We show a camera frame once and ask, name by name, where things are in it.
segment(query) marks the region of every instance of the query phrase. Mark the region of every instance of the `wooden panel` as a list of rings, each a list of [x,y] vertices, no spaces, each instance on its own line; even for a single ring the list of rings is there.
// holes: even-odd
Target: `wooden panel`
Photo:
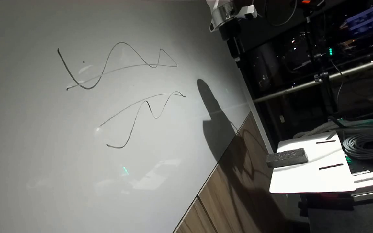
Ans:
[[[199,198],[218,233],[284,231],[286,196],[268,192],[272,169],[250,114]]]
[[[193,202],[176,233],[216,233],[198,199]]]

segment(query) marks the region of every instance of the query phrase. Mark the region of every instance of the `coiled cable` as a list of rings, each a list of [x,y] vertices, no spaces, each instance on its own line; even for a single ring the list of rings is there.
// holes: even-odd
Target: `coiled cable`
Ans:
[[[348,156],[368,160],[373,159],[373,149],[367,149],[364,145],[370,142],[373,142],[373,133],[362,133],[348,137],[342,146]]]

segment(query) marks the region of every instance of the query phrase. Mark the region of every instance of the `wavy line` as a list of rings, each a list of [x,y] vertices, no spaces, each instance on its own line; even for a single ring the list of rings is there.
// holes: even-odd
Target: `wavy line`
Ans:
[[[105,73],[106,65],[107,65],[108,60],[109,60],[109,58],[110,58],[110,54],[111,54],[111,52],[113,51],[113,49],[114,49],[118,44],[126,44],[127,46],[129,46],[129,47],[130,47],[130,48],[131,48],[131,49],[132,49],[132,50],[133,50],[133,51],[134,51],[134,52],[135,52],[135,53],[136,53],[136,54],[137,54],[137,55],[142,59],[142,61],[143,61],[145,64],[129,65],[129,66],[125,66],[125,67],[122,67],[122,68],[118,68],[118,69],[115,69],[115,70],[112,70],[112,71],[108,71],[108,72]],[[175,65],[161,65],[161,64],[159,64],[161,52],[164,52],[166,55],[168,55],[168,57],[169,57],[169,58],[170,58],[170,59],[175,63]],[[136,67],[136,66],[141,66],[141,65],[147,65],[147,66],[149,66],[149,67],[151,67],[151,68],[157,68],[158,66],[178,67],[178,64],[175,62],[175,60],[174,60],[171,56],[169,56],[169,54],[168,54],[167,52],[165,52],[165,50],[163,50],[162,48],[159,49],[158,62],[157,62],[156,64],[149,64],[149,63],[146,62],[146,60],[143,59],[143,57],[142,57],[142,56],[141,56],[141,55],[140,55],[140,54],[139,54],[139,53],[138,53],[138,52],[137,52],[137,51],[136,51],[132,46],[130,46],[128,43],[126,43],[126,42],[119,42],[119,43],[115,44],[115,45],[112,47],[112,49],[110,50],[110,52],[109,52],[109,54],[108,54],[108,56],[107,56],[106,62],[105,62],[105,66],[103,67],[103,71],[102,71],[102,73],[101,73],[100,75],[96,76],[96,77],[90,78],[90,79],[88,79],[88,80],[86,80],[86,81],[84,81],[84,82],[79,83],[79,82],[74,78],[74,76],[71,74],[71,71],[69,70],[67,64],[65,63],[63,57],[61,56],[60,49],[57,49],[57,53],[58,53],[58,55],[60,56],[60,58],[61,58],[61,60],[62,60],[62,63],[64,64],[64,67],[67,69],[68,74],[69,74],[70,77],[73,79],[73,81],[76,83],[76,85],[74,85],[74,86],[67,87],[66,91],[68,91],[69,89],[74,88],[74,87],[81,87],[81,88],[86,89],[86,90],[93,89],[94,87],[96,87],[96,86],[98,85],[98,83],[99,83],[99,81],[101,80],[101,78],[102,78],[103,75],[106,75],[106,74],[109,74],[109,73],[112,73],[112,72],[115,72],[115,71],[118,71],[118,70],[122,70],[122,69],[130,68],[130,67]],[[91,87],[85,87],[85,86],[83,86],[84,83],[87,83],[87,82],[89,82],[89,81],[92,81],[93,79],[96,79],[96,78],[99,78],[99,79],[97,80],[97,82],[96,82],[93,86],[91,86]]]
[[[154,113],[152,112],[151,105],[149,104],[149,102],[147,101],[147,99],[150,99],[150,98],[152,98],[152,97],[156,97],[156,96],[160,96],[160,95],[169,95],[169,96],[168,96],[168,98],[166,99],[166,102],[165,102],[165,104],[164,104],[164,106],[163,106],[163,108],[162,108],[160,114],[159,114],[158,116],[155,116]],[[149,107],[149,111],[151,112],[152,116],[153,116],[155,119],[158,119],[158,118],[162,115],[162,112],[163,112],[163,110],[165,109],[165,106],[166,106],[166,104],[168,103],[170,97],[173,96],[173,95],[177,95],[177,96],[180,96],[180,97],[186,97],[186,96],[184,96],[182,93],[180,93],[179,91],[174,91],[174,92],[172,92],[172,93],[164,93],[164,94],[153,95],[153,96],[147,97],[147,98],[145,98],[145,99],[141,99],[141,100],[139,100],[139,101],[137,101],[137,102],[135,102],[135,103],[133,103],[133,104],[127,106],[126,108],[124,108],[123,110],[121,110],[120,112],[116,113],[115,115],[113,115],[112,117],[110,117],[108,120],[106,120],[105,122],[103,122],[101,125],[99,125],[99,127],[101,127],[102,125],[104,125],[104,124],[106,124],[108,121],[110,121],[112,118],[114,118],[115,116],[117,116],[119,113],[121,113],[121,112],[123,112],[124,110],[128,109],[129,107],[135,105],[136,103],[139,103],[139,102],[143,101],[143,102],[141,103],[141,105],[139,106],[139,109],[138,109],[138,111],[137,111],[137,113],[136,113],[135,120],[133,121],[132,129],[130,130],[130,134],[129,134],[128,139],[126,140],[126,142],[125,142],[122,146],[113,146],[113,145],[110,145],[110,144],[106,144],[106,146],[111,147],[111,148],[116,148],[116,149],[121,149],[121,148],[125,147],[125,146],[128,144],[130,137],[132,136],[133,128],[135,127],[135,124],[136,124],[136,119],[138,118],[139,111],[141,110],[141,107],[143,106],[143,104],[144,104],[144,103],[147,103],[147,104],[148,104],[148,107]]]

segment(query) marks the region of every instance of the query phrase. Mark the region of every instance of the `metal rail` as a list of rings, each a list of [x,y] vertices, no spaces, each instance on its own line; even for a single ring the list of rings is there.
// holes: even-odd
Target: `metal rail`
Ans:
[[[365,71],[365,70],[368,70],[368,69],[371,69],[371,68],[373,68],[373,62],[369,62],[367,64],[360,65],[360,66],[342,71],[341,72],[342,75],[339,72],[335,73],[335,74],[332,74],[332,75],[329,76],[329,80],[330,81],[336,80],[336,79],[341,78],[342,76],[356,74],[358,72]],[[273,98],[276,98],[276,97],[279,97],[279,96],[282,96],[282,95],[285,95],[285,94],[293,93],[293,92],[296,92],[296,91],[299,91],[299,90],[306,89],[308,87],[313,87],[313,86],[319,85],[322,82],[323,81],[318,81],[318,82],[310,81],[310,82],[304,83],[304,84],[299,85],[299,86],[295,86],[295,87],[292,87],[292,88],[289,88],[289,89],[286,89],[286,90],[283,90],[283,91],[279,91],[279,92],[276,92],[276,93],[273,93],[273,94],[270,94],[270,95],[267,95],[267,96],[263,96],[263,97],[258,98],[258,99],[254,99],[253,102],[254,103],[263,102],[263,101],[266,101],[268,99],[273,99]]]

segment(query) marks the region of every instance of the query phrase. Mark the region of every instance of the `white wall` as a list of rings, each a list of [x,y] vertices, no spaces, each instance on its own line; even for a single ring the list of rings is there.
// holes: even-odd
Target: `white wall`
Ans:
[[[203,134],[210,115],[197,80],[235,126],[250,112],[240,72],[209,22],[205,1],[0,1],[0,232],[173,231],[219,157]],[[73,81],[58,48],[84,81],[120,41],[149,63],[162,48],[178,67],[127,68],[92,90],[66,91]],[[161,64],[171,62],[162,54]],[[117,46],[105,71],[137,64]],[[106,146],[127,139],[141,102],[99,124],[173,91],[186,97],[172,96],[158,119],[144,105],[127,146]],[[149,99],[155,115],[166,99]]]

